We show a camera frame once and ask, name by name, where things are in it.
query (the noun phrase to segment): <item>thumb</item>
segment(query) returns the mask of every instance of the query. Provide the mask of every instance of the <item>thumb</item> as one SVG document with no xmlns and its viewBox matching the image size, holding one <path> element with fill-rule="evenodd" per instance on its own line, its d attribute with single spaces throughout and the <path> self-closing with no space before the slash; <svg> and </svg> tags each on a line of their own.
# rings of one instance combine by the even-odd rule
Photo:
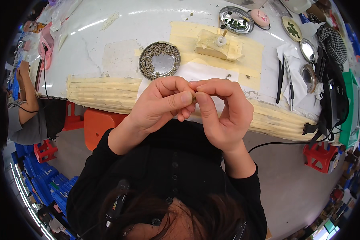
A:
<svg viewBox="0 0 360 240">
<path fill-rule="evenodd" d="M 220 123 L 219 117 L 217 116 L 216 106 L 211 96 L 204 92 L 197 92 L 195 96 L 199 103 L 204 129 L 218 127 Z"/>
<path fill-rule="evenodd" d="M 184 91 L 176 93 L 171 96 L 158 99 L 156 109 L 158 114 L 163 115 L 164 113 L 182 109 L 192 104 L 192 93 Z"/>
</svg>

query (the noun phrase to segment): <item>red plastic stool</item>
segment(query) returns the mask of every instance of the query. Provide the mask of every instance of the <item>red plastic stool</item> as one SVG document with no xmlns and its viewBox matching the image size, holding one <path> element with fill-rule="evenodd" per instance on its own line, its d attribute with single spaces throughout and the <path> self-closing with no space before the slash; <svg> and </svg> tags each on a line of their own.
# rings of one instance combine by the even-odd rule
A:
<svg viewBox="0 0 360 240">
<path fill-rule="evenodd" d="M 337 152 L 337 147 L 330 145 L 329 151 L 327 151 L 324 149 L 324 143 L 322 142 L 321 146 L 318 146 L 317 143 L 315 143 L 311 150 L 309 150 L 309 145 L 306 145 L 302 152 L 307 157 L 307 163 L 305 165 L 310 166 L 319 172 L 328 173 L 332 157 Z M 317 162 L 321 163 L 322 168 L 316 166 Z"/>
<path fill-rule="evenodd" d="M 93 151 L 104 133 L 117 127 L 126 116 L 128 115 L 88 108 L 84 113 L 84 139 L 87 148 Z"/>
<path fill-rule="evenodd" d="M 57 152 L 58 148 L 57 147 L 53 147 L 50 143 L 49 140 L 44 140 L 43 141 L 43 145 L 41 145 L 40 147 L 38 147 L 38 144 L 34 144 L 33 145 L 33 151 L 35 152 L 37 161 L 39 163 L 43 163 L 52 159 L 55 159 L 56 157 L 53 156 L 53 154 L 55 152 Z"/>
<path fill-rule="evenodd" d="M 80 119 L 80 116 L 75 115 L 75 104 L 67 101 L 67 108 L 65 111 L 65 123 L 62 131 L 69 131 L 84 127 L 84 121 Z"/>
</svg>

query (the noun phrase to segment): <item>pink round device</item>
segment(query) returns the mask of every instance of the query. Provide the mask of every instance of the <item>pink round device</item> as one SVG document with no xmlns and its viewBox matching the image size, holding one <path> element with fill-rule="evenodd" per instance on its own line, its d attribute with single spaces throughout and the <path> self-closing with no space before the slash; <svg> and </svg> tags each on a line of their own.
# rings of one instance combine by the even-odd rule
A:
<svg viewBox="0 0 360 240">
<path fill-rule="evenodd" d="M 269 17 L 265 14 L 265 12 L 260 9 L 252 9 L 251 17 L 255 23 L 259 26 L 268 26 L 269 25 Z"/>
</svg>

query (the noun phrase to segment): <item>checkered cloth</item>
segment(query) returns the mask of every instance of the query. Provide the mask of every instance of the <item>checkered cloth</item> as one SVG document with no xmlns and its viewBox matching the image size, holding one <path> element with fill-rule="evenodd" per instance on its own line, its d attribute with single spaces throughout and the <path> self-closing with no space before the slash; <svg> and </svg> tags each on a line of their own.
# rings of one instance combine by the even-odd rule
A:
<svg viewBox="0 0 360 240">
<path fill-rule="evenodd" d="M 312 13 L 309 13 L 308 17 L 313 23 L 321 23 L 316 15 Z M 316 35 L 319 38 L 319 45 L 335 60 L 341 71 L 344 71 L 343 64 L 347 60 L 347 48 L 340 34 L 332 28 L 321 25 Z"/>
</svg>

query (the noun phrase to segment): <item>woman's left hand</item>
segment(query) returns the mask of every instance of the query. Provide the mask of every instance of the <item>woman's left hand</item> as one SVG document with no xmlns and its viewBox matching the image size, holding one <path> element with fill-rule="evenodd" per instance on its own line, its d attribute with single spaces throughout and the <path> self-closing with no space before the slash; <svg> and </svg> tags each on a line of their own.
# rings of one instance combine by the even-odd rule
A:
<svg viewBox="0 0 360 240">
<path fill-rule="evenodd" d="M 195 111 L 194 95 L 182 77 L 155 79 L 135 103 L 129 121 L 145 133 L 157 131 L 176 115 L 182 122 Z"/>
</svg>

